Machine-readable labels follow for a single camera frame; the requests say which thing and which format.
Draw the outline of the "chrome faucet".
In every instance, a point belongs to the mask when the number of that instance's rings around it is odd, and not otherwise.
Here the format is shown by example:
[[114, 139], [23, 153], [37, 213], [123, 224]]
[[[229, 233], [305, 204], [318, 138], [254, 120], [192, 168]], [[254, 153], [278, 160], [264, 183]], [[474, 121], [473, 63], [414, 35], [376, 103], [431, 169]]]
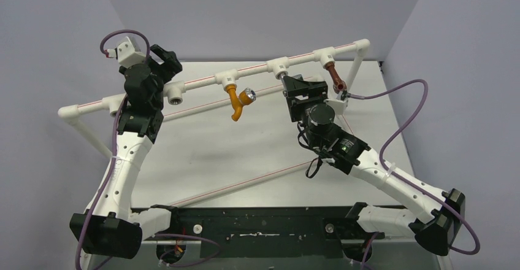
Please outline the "chrome faucet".
[[304, 79], [301, 74], [291, 75], [288, 71], [281, 71], [281, 72], [277, 73], [275, 77], [278, 80], [283, 80], [284, 77], [290, 77], [290, 78], [294, 78], [294, 79], [297, 79], [297, 80], [303, 80]]

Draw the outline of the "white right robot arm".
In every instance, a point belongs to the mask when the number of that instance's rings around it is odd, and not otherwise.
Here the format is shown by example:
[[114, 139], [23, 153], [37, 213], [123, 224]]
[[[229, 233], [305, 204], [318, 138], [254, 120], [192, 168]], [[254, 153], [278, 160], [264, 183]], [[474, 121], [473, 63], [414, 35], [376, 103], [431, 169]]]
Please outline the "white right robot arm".
[[430, 253], [449, 254], [462, 225], [465, 195], [455, 188], [445, 191], [433, 187], [407, 174], [337, 125], [326, 82], [284, 76], [282, 84], [289, 115], [299, 130], [297, 140], [316, 154], [317, 165], [327, 163], [403, 205], [403, 209], [390, 209], [357, 203], [347, 215], [345, 231], [352, 237], [364, 233], [412, 237]]

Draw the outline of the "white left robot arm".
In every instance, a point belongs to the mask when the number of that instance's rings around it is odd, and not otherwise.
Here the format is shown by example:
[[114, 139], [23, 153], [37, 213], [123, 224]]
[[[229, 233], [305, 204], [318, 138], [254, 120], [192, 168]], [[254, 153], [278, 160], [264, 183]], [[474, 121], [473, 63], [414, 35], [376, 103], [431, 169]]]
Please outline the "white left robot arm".
[[130, 219], [131, 195], [144, 159], [156, 141], [164, 115], [164, 86], [183, 69], [175, 52], [157, 44], [152, 58], [120, 66], [126, 92], [113, 124], [112, 156], [104, 178], [84, 213], [74, 213], [69, 227], [77, 238], [75, 267], [82, 253], [131, 259], [144, 230]]

